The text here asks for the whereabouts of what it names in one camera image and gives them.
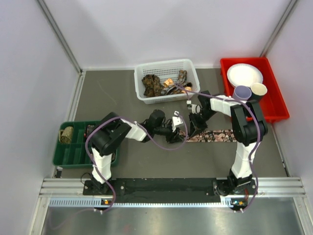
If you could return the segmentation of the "pink floral dark tie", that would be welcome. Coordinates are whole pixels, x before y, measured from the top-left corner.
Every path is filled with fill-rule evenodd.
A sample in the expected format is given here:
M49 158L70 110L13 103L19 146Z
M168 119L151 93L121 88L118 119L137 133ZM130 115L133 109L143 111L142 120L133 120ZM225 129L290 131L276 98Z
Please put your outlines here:
M187 142L236 142L232 129L204 131L193 137L188 137Z

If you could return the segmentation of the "white plastic basket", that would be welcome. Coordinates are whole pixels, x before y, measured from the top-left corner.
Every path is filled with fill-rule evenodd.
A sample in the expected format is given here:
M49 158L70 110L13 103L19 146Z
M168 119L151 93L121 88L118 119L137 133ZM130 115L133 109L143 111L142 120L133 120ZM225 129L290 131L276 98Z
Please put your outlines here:
M192 84L192 91L197 93L200 92L200 82L193 62L189 59L176 59L137 65L134 69L134 84L137 98L145 104L155 104L191 98L193 96L192 93L169 94L155 97L147 97L144 95L145 87L142 83L144 76L149 74L156 75L160 78L161 84L163 84L167 79L171 79L173 82L176 82L179 78L180 70L187 71L186 82Z

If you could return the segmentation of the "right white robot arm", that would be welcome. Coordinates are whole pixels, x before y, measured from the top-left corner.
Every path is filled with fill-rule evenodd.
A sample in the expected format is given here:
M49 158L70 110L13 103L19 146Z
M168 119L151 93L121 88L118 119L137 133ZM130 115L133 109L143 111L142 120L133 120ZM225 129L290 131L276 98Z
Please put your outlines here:
M188 100L190 130L188 135L194 137L207 128L206 122L216 113L231 117L234 139L237 149L234 164L227 180L216 184L216 192L227 196L241 193L252 182L253 160L255 152L263 137L268 133L268 126L259 103L239 101L229 96L213 96L209 91L198 94L199 105Z

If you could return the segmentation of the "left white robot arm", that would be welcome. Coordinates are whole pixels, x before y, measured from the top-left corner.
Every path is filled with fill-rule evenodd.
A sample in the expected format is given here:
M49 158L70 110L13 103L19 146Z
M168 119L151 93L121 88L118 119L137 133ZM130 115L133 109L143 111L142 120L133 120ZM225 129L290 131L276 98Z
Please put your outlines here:
M110 191L112 160L124 139L145 143L160 135L168 143L180 142L179 127L183 124L177 111L171 119L166 120L163 111L154 110L142 123L130 122L114 112L109 113L87 134L86 147L91 150L86 152L91 155L93 170L90 180L84 183L83 194L104 195Z

